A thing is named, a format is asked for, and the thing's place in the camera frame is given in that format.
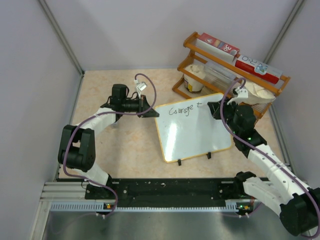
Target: cable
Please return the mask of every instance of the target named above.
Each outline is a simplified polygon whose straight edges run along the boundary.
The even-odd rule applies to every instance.
[[[121,115],[128,115],[128,116],[143,115],[143,114],[147,113],[149,110],[151,110],[151,109],[154,107],[154,105],[155,105],[155,103],[156,103],[156,100],[157,100],[157,90],[156,90],[156,87],[155,87],[154,83],[151,81],[151,79],[150,79],[148,76],[146,76],[146,75],[143,74],[143,73],[137,73],[137,74],[134,76],[134,79],[136,80],[138,76],[143,76],[143,77],[145,77],[146,79],[148,79],[148,81],[150,82],[150,84],[151,84],[152,87],[153,87],[154,100],[153,100],[153,103],[151,104],[151,106],[150,106],[147,110],[145,110],[145,111],[143,111],[143,112],[139,112],[139,113],[129,113],[129,112],[119,112],[119,111],[105,111],[105,112],[101,112],[101,113],[98,113],[98,114],[96,114],[96,115],[93,115],[93,116],[87,118],[86,120],[82,121],[78,126],[76,126],[76,128],[74,129],[74,131],[73,131],[73,133],[71,134],[71,137],[70,137],[70,139],[69,139],[69,142],[68,142],[68,144],[67,144],[67,146],[66,146],[66,150],[65,150],[65,154],[64,154],[64,158],[63,158],[63,164],[62,164],[62,166],[63,166],[63,172],[64,172],[67,176],[69,176],[69,177],[75,177],[75,178],[81,178],[81,179],[87,180],[88,182],[90,182],[90,183],[92,183],[92,184],[95,184],[95,185],[98,185],[98,186],[100,186],[100,187],[102,187],[102,188],[105,188],[105,189],[111,191],[111,192],[114,194],[114,196],[115,196],[114,205],[113,205],[111,211],[108,213],[108,215],[106,215],[106,217],[112,215],[112,214],[115,212],[115,209],[116,209],[117,204],[118,204],[118,195],[117,195],[117,193],[116,193],[112,188],[110,188],[110,187],[108,187],[108,186],[105,186],[105,185],[102,185],[102,184],[100,184],[100,183],[98,183],[98,182],[96,182],[96,181],[93,181],[93,180],[91,180],[91,179],[88,179],[88,178],[85,177],[85,176],[75,175],[75,174],[70,174],[70,173],[68,173],[68,171],[67,171],[67,166],[66,166],[66,164],[67,164],[67,156],[68,156],[70,147],[71,147],[71,145],[72,145],[73,139],[74,139],[77,131],[78,131],[78,130],[80,129],[80,127],[81,127],[83,124],[85,124],[86,122],[88,122],[88,121],[96,118],[97,116],[106,115],[106,114],[121,114]],[[66,227],[68,227],[69,225],[71,225],[72,223],[74,223],[74,222],[75,222],[76,220],[78,220],[79,218],[82,218],[83,216],[87,216],[87,215],[93,215],[93,214],[95,214],[95,213],[91,212],[90,214],[89,214],[89,213],[86,213],[86,214],[83,214],[83,215],[77,217],[76,219],[74,219],[73,221],[71,221],[70,223],[68,223],[62,230],[58,231],[56,234],[60,234],[63,230],[66,229]]]
[[[230,90],[233,88],[233,86],[240,82],[241,80],[243,80],[243,83],[241,85],[241,89],[245,86],[246,84],[246,79],[244,77],[241,77],[241,78],[238,78],[237,80],[235,80],[230,86],[229,88],[225,91],[225,93],[223,94],[223,97],[222,97],[222,100],[221,100],[221,104],[220,104],[220,116],[221,116],[221,120],[222,120],[222,123],[224,125],[224,127],[226,128],[226,130],[237,140],[239,140],[241,143],[247,145],[249,148],[251,148],[252,150],[255,150],[257,151],[258,153],[260,153],[261,155],[263,155],[264,157],[266,157],[268,160],[270,160],[273,164],[277,165],[277,162],[272,158],[270,157],[269,155],[267,155],[266,153],[264,153],[263,151],[261,151],[260,149],[256,148],[255,146],[253,146],[252,144],[244,141],[243,139],[241,139],[240,137],[238,137],[237,135],[235,135],[233,133],[233,131],[231,131],[226,123],[226,120],[224,118],[224,115],[223,115],[223,107],[224,107],[224,102],[226,100],[226,97],[227,97],[227,94],[230,92]],[[292,181],[294,181],[304,192],[305,194],[308,196],[308,198],[310,199],[310,201],[312,202],[312,205],[314,206],[315,208],[315,211],[316,211],[316,215],[317,215],[317,218],[318,218],[318,229],[316,231],[316,233],[313,235],[313,236],[306,236],[306,235],[301,235],[302,237],[305,237],[305,238],[308,238],[308,239],[313,239],[313,238],[316,238],[320,235],[320,209],[316,203],[316,201],[314,200],[314,198],[311,196],[311,194],[309,193],[309,191],[296,179],[296,177],[293,177],[291,176],[291,174],[285,170],[282,166],[279,166],[279,169],[281,171],[283,171],[290,179],[292,179]]]

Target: whiteboard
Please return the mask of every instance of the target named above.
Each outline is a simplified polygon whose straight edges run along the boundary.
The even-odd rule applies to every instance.
[[[216,93],[155,107],[160,114],[155,123],[167,163],[231,147],[231,135],[221,120],[212,117],[207,105],[222,97]]]

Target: gray wall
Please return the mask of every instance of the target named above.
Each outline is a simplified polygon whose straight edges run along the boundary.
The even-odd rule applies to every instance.
[[[36,0],[2,0],[0,32],[0,239],[25,240],[80,77]]]
[[[85,70],[176,68],[191,33],[263,60],[294,0],[46,0]]]
[[[320,187],[320,1],[308,0],[270,65],[292,77],[274,103],[297,174]]]

